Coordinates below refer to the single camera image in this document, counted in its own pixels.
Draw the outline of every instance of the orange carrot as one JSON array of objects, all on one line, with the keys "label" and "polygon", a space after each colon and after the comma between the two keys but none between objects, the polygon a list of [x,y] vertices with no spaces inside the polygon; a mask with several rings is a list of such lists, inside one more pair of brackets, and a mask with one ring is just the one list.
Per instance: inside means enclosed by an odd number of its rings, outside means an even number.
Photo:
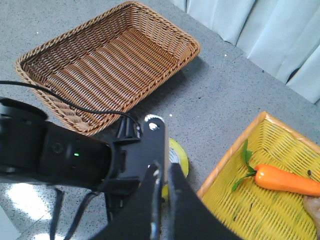
[{"label": "orange carrot", "polygon": [[320,182],[286,172],[274,166],[259,164],[254,170],[254,182],[262,188],[287,191],[308,196],[320,196]]}]

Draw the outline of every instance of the tape roll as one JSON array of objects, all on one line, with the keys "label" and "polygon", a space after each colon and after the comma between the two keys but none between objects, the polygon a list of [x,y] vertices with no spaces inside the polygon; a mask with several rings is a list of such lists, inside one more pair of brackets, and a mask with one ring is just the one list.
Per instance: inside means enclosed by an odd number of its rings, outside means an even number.
[{"label": "tape roll", "polygon": [[[182,172],[185,177],[188,176],[189,173],[189,160],[185,150],[182,146],[170,137],[169,139],[169,160],[170,163],[179,163],[182,169]],[[165,184],[162,188],[162,197],[165,201],[168,200],[169,197],[169,188],[168,185]]]}]

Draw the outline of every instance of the basket rim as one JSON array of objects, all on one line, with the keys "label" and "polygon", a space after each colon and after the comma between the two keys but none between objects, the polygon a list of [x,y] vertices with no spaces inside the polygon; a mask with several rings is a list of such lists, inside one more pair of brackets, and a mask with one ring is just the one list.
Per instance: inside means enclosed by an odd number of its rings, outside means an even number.
[{"label": "basket rim", "polygon": [[310,149],[315,151],[317,154],[320,154],[320,146],[309,140],[307,137],[303,136],[299,132],[293,130],[291,127],[283,123],[282,121],[276,119],[270,113],[263,111],[261,112],[251,123],[250,125],[242,132],[242,134],[236,139],[233,145],[229,148],[229,150],[225,153],[225,155],[218,162],[213,171],[209,174],[209,176],[205,179],[200,189],[197,191],[197,196],[202,199],[212,183],[218,177],[220,171],[226,165],[226,163],[230,160],[233,154],[242,146],[245,140],[250,136],[250,134],[255,130],[255,128],[262,123],[263,121],[269,121],[276,126],[286,130],[289,134],[295,137],[297,140],[308,146]]},{"label": "basket rim", "polygon": [[[34,81],[33,79],[31,79],[28,74],[23,70],[22,68],[22,63],[25,62],[26,60],[30,59],[30,58],[34,58],[36,55],[47,51],[48,48],[51,48],[52,46],[58,45],[59,43],[61,43],[63,40],[65,40],[66,38],[73,36],[74,34],[79,33],[80,31],[85,31],[85,29],[89,28],[90,26],[94,25],[95,23],[97,23],[98,21],[109,17],[110,15],[112,15],[115,12],[120,11],[123,8],[126,8],[128,6],[138,6],[144,9],[144,11],[148,11],[154,15],[156,15],[158,17],[158,20],[161,21],[163,24],[167,25],[169,28],[175,30],[177,33],[180,33],[181,36],[183,38],[185,38],[186,40],[188,40],[189,44],[192,46],[192,51],[190,51],[190,53],[185,57],[185,59],[181,62],[181,64],[175,66],[172,69],[168,69],[168,71],[165,72],[166,80],[171,77],[173,74],[175,74],[179,69],[181,69],[182,67],[184,67],[188,62],[190,62],[192,59],[194,59],[199,52],[201,51],[201,45],[200,43],[190,34],[188,34],[187,32],[185,32],[183,29],[179,28],[178,26],[176,26],[174,23],[172,23],[171,21],[169,21],[168,19],[166,19],[165,17],[163,17],[160,13],[156,12],[155,10],[153,10],[152,8],[148,7],[147,5],[139,2],[139,1],[126,1],[123,2],[109,10],[107,10],[106,12],[103,12],[102,14],[88,20],[85,23],[82,23],[81,25],[65,32],[62,33],[61,35],[41,44],[40,46],[37,46],[36,48],[29,50],[28,52],[26,52],[25,54],[23,54],[22,56],[20,56],[14,63],[14,70],[16,72],[16,74],[19,76],[19,78],[21,78],[24,82],[27,82],[29,84],[33,84],[33,85],[41,85],[41,83],[38,83],[36,81]],[[104,128],[106,128],[107,126],[111,125],[116,119],[118,119],[118,117],[116,117],[115,119],[113,117],[111,117],[111,119],[114,119],[108,123],[102,123],[102,124],[95,124],[95,125],[90,125],[88,126],[86,129],[82,129],[80,130],[77,127],[77,124],[75,124],[72,120],[70,120],[68,118],[68,116],[65,115],[64,112],[61,111],[61,109],[56,106],[51,100],[50,98],[52,96],[48,96],[47,94],[43,93],[40,90],[35,90],[32,89],[32,91],[34,92],[34,94],[53,112],[53,114],[62,121],[62,123],[70,130],[72,131],[76,131],[78,133],[84,134],[84,135],[94,135],[98,132],[100,132],[101,130],[103,130]]]}]

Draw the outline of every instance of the yellow wicker basket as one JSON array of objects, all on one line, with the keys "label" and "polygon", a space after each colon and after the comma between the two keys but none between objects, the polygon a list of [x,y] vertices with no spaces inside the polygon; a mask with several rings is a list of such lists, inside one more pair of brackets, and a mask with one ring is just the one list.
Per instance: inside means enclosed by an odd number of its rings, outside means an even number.
[{"label": "yellow wicker basket", "polygon": [[[196,39],[146,5],[124,2],[28,51],[15,62],[25,82],[81,107],[127,112],[200,52]],[[66,125],[94,135],[119,115],[91,114],[34,90]]]},{"label": "yellow wicker basket", "polygon": [[205,180],[198,196],[207,208],[244,240],[316,240],[314,223],[303,207],[303,196],[258,187],[246,178],[241,157],[244,141],[253,152],[250,165],[269,164],[320,182],[320,147],[289,126],[262,112],[235,141]]}]

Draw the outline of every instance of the toy carrot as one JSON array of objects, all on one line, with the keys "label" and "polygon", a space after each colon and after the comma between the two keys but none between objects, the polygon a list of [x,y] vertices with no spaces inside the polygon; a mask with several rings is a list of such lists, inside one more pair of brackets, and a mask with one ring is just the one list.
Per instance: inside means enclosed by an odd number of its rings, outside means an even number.
[{"label": "toy carrot", "polygon": [[243,145],[242,157],[249,172],[233,185],[232,192],[237,189],[244,178],[254,177],[255,184],[265,189],[287,191],[308,196],[320,196],[320,182],[280,170],[267,164],[259,164],[253,169],[249,166],[252,152],[248,151],[247,147],[248,140]]}]

